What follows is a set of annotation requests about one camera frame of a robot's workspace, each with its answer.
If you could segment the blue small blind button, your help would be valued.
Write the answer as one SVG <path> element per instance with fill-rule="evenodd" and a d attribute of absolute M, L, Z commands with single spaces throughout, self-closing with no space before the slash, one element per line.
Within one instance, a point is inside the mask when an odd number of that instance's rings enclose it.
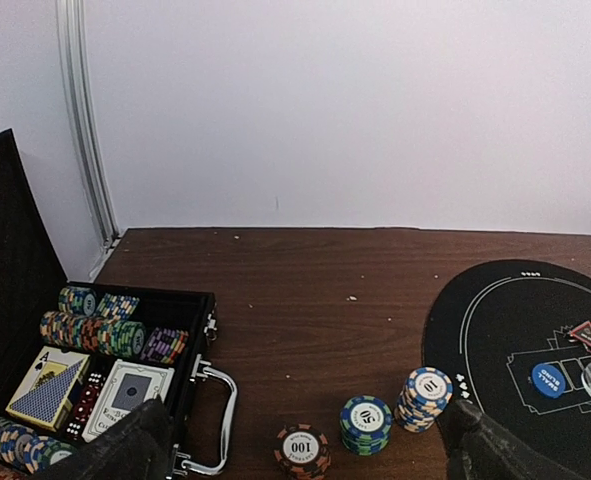
<path fill-rule="evenodd" d="M 559 398 L 566 390 L 565 375 L 552 364 L 536 364 L 531 370 L 531 380 L 535 389 L 548 398 Z"/>

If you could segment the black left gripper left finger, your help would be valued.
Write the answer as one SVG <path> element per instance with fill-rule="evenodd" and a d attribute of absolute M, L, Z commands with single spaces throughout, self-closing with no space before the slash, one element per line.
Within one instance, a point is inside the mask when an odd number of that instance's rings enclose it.
<path fill-rule="evenodd" d="M 33 475 L 53 480 L 163 479 L 169 463 L 171 417 L 163 403 L 139 405 L 96 440 Z"/>

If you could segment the red triangular all-in marker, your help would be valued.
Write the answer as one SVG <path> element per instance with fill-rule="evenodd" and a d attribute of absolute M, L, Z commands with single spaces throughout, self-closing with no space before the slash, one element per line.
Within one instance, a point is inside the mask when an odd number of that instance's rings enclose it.
<path fill-rule="evenodd" d="M 572 327 L 567 332 L 567 337 L 572 341 L 579 342 L 591 354 L 591 321 L 585 321 Z"/>

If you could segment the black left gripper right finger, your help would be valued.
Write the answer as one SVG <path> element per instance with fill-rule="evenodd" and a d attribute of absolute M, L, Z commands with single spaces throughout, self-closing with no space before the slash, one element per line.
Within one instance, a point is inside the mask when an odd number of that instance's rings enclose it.
<path fill-rule="evenodd" d="M 582 479 L 586 469 L 572 458 L 577 439 L 551 420 L 509 415 L 504 426 L 467 400 L 444 412 L 448 479 Z"/>

